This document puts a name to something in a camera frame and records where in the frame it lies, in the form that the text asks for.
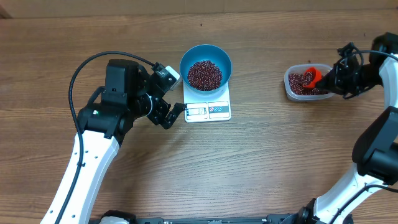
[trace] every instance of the clear plastic container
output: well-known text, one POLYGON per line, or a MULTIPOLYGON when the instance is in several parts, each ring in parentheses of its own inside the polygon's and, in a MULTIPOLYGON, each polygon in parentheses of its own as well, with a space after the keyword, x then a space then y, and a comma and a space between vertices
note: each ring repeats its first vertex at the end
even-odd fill
POLYGON ((288 99, 292 101, 313 101, 313 100, 324 100, 334 95, 334 93, 328 93, 322 95, 303 96, 303 95, 297 95, 294 92, 292 92, 289 85, 289 74, 291 73, 304 74, 304 72, 311 67, 315 67, 316 69, 321 71, 321 74, 323 76, 326 75, 331 70, 331 67, 329 65, 324 65, 324 64, 310 63, 305 65, 291 66, 285 73, 285 89, 288 99))

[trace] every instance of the orange scoop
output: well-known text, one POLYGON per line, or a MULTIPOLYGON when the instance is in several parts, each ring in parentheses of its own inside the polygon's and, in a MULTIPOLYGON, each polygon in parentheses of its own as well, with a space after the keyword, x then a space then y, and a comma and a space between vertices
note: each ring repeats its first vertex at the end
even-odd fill
POLYGON ((307 70, 304 72, 303 77, 305 78, 307 75, 309 75, 309 74, 311 74, 311 73, 312 73, 312 74, 315 74, 315 77, 313 78, 313 80, 312 80, 312 82, 311 82, 310 84, 305 85, 305 84, 303 83, 303 87, 304 87, 304 88, 315 88, 315 84, 316 84, 319 80, 322 79, 321 71, 319 71, 318 69, 316 69, 316 68, 314 68, 314 67, 311 67, 311 68, 307 69, 307 70))

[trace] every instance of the blue bowl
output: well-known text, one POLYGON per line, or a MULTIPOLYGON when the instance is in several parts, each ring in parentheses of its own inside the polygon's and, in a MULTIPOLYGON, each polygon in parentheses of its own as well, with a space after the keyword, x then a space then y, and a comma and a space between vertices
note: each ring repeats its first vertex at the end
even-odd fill
POLYGON ((189 51, 187 51, 181 59, 180 63, 180 73, 184 82, 187 86, 189 86, 193 91, 200 94, 212 94, 216 93, 218 90, 223 88, 225 84, 228 82, 229 78, 231 78, 232 74, 232 61, 229 58, 228 54, 221 48, 210 45, 210 44, 202 44, 192 47, 189 51), (211 62, 215 63, 218 68, 220 68, 223 79, 221 79, 221 85, 215 90, 210 91, 201 91, 197 90, 191 86, 188 82, 188 71, 190 67, 196 63, 204 60, 211 60, 211 62))

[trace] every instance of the plastic container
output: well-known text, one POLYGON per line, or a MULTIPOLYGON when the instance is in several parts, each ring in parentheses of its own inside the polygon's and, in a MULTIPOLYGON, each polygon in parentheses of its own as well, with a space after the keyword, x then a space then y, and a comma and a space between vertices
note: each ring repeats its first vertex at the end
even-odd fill
POLYGON ((291 101, 313 101, 313 100, 324 100, 330 98, 334 95, 334 93, 322 94, 322 95, 313 95, 313 96, 303 96, 297 95, 290 89, 289 85, 289 74, 291 73, 299 73, 304 74, 304 72, 310 67, 315 67, 319 71, 321 71, 322 75, 325 76, 330 70, 331 67, 329 65, 324 64, 305 64, 305 65, 294 65, 291 66, 285 73, 285 89, 287 98, 291 101))
POLYGON ((185 84, 194 92, 202 94, 202 95, 210 95, 216 93, 223 89, 223 87, 227 84, 229 78, 231 78, 232 74, 232 61, 229 58, 228 54, 221 48, 210 45, 210 44, 202 44, 192 47, 188 50, 181 59, 180 62, 180 74, 185 84), (191 86, 188 82, 188 71, 190 67, 196 63, 204 60, 211 60, 211 62, 215 63, 218 68, 220 68, 223 79, 221 79, 221 85, 215 90, 210 91, 201 91, 197 90, 191 86))

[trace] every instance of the kitchen scale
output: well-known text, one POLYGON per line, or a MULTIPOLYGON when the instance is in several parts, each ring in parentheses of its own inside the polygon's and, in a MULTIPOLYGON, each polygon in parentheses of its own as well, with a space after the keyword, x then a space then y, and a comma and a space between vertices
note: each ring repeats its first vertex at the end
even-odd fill
POLYGON ((228 83, 210 95, 194 92, 186 83, 183 85, 184 103, 187 104, 186 122, 229 121, 231 119, 228 83))

